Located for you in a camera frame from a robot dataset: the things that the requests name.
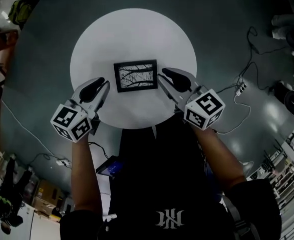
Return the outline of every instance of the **black picture frame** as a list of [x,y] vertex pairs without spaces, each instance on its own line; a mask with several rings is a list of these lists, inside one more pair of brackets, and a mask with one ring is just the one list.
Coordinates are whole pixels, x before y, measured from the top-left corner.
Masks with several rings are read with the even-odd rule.
[[[152,82],[151,85],[142,85],[142,86],[134,86],[134,87],[122,87],[121,86],[121,77],[120,77],[120,68],[122,67],[132,67],[132,66],[141,66],[141,65],[152,65],[150,70],[148,72],[153,72],[152,76]],[[141,91],[141,90],[150,90],[150,89],[157,89],[158,88],[158,82],[157,82],[157,60],[151,59],[151,60],[138,60],[138,61],[129,61],[129,62],[122,62],[122,63],[114,63],[114,70],[115,70],[115,77],[116,77],[116,84],[117,84],[117,91],[119,93],[124,92],[133,92],[133,91]]]

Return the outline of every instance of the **person in dark clothing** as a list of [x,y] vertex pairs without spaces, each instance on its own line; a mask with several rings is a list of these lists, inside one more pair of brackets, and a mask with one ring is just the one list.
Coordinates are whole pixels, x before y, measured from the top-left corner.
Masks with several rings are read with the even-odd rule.
[[11,157],[5,178],[0,186],[0,220],[1,229],[7,235],[12,227],[18,227],[23,223],[21,216],[18,216],[22,204],[23,193],[26,185],[32,176],[31,167],[25,171],[17,184],[13,183],[13,173],[15,169],[15,157]]
[[202,131],[173,116],[156,125],[156,137],[148,128],[128,131],[127,143],[120,145],[124,166],[110,180],[109,213],[117,218],[108,223],[102,221],[88,136],[73,144],[75,210],[60,221],[61,240],[235,239],[235,223],[214,197],[198,144],[241,219],[255,226],[260,240],[280,238],[280,212],[268,180],[246,181],[240,162],[212,129]]

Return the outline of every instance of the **framed picture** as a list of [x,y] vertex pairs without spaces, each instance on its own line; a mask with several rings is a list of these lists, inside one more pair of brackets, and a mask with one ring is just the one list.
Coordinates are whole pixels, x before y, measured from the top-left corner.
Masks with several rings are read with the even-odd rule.
[[157,89],[157,60],[115,63],[115,76],[119,93]]

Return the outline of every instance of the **green backpack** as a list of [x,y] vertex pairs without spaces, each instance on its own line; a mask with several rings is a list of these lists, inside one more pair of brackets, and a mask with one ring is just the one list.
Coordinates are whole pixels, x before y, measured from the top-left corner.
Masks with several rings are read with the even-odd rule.
[[13,3],[9,19],[22,29],[39,0],[17,0]]

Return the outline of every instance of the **forearm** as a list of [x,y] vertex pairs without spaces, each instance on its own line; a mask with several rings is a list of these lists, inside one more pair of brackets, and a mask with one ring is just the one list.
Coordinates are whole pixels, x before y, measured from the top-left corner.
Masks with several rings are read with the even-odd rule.
[[206,159],[224,191],[246,181],[242,165],[226,145],[208,128],[204,131],[192,126]]
[[100,190],[88,136],[72,145],[71,192],[76,210],[90,210],[102,214]]

